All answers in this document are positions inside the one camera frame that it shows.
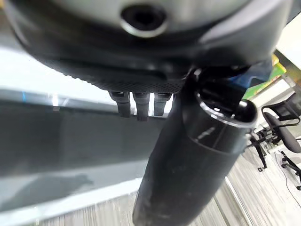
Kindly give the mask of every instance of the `chair base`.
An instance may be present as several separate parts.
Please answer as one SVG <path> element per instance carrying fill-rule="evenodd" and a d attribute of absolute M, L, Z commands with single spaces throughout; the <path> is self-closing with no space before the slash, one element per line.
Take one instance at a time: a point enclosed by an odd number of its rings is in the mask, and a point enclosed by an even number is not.
<path fill-rule="evenodd" d="M 299 177 L 300 180 L 300 184 L 301 184 L 301 169 L 290 159 L 286 156 L 286 154 L 284 152 L 280 152 L 283 155 L 283 162 L 287 162 L 281 165 L 282 168 L 291 168 L 294 171 L 296 171 L 296 175 Z M 301 186 L 296 186 L 296 188 L 301 191 Z"/>

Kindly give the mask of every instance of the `chair seat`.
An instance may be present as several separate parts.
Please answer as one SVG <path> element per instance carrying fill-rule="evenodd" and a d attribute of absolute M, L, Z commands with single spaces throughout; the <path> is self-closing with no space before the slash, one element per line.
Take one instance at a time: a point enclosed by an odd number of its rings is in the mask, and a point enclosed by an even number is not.
<path fill-rule="evenodd" d="M 282 125 L 281 121 L 276 119 L 273 115 L 271 115 L 268 112 L 264 112 L 263 116 L 270 126 Z M 286 127 L 278 127 L 273 129 L 276 136 L 282 139 L 283 144 L 287 147 L 288 150 L 295 153 L 301 153 L 301 147 L 298 141 Z"/>

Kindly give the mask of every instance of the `black cable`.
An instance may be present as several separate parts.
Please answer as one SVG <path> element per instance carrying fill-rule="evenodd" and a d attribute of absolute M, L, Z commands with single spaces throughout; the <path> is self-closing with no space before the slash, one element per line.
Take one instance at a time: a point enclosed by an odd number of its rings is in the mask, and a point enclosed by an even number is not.
<path fill-rule="evenodd" d="M 299 202 L 296 200 L 296 198 L 295 198 L 295 196 L 293 195 L 293 193 L 291 192 L 291 190 L 288 188 L 288 185 L 287 185 L 287 181 L 288 181 L 288 179 L 287 179 L 287 177 L 286 177 L 286 175 L 285 175 L 285 173 L 283 172 L 283 170 L 282 170 L 282 167 L 279 165 L 279 163 L 278 163 L 278 160 L 277 160 L 277 156 L 276 156 L 276 153 L 274 153 L 275 154 L 275 160 L 276 160 L 276 162 L 277 162 L 277 165 L 279 166 L 279 168 L 281 169 L 281 172 L 283 173 L 283 175 L 284 175 L 284 177 L 285 177 L 285 179 L 286 179 L 286 182 L 285 182 L 285 185 L 286 185 L 286 187 L 287 187 L 287 190 L 289 191 L 289 193 L 292 195 L 292 197 L 293 197 L 293 199 L 295 199 L 295 201 L 296 201 L 296 203 L 298 204 L 298 206 L 300 207 L 300 209 L 301 209 L 301 205 L 299 204 Z"/>

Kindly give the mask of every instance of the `chair backrest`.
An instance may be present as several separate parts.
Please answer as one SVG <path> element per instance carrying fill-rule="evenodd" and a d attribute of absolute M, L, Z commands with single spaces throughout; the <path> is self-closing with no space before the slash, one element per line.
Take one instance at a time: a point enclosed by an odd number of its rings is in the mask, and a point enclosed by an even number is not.
<path fill-rule="evenodd" d="M 294 93 L 287 100 L 263 108 L 273 110 L 279 116 L 279 121 L 297 119 L 301 115 L 301 97 Z"/>

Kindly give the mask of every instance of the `green object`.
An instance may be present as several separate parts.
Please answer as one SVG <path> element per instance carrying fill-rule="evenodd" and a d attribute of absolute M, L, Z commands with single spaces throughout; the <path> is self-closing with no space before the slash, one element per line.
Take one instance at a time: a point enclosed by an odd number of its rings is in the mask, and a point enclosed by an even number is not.
<path fill-rule="evenodd" d="M 243 96 L 243 99 L 250 99 L 251 97 L 257 95 L 260 91 L 268 87 L 273 81 L 277 80 L 279 77 L 281 77 L 281 75 L 285 73 L 286 69 L 280 63 L 276 64 L 273 67 L 273 71 L 271 73 L 271 76 L 269 77 L 269 80 L 267 82 L 248 88 L 245 95 Z"/>

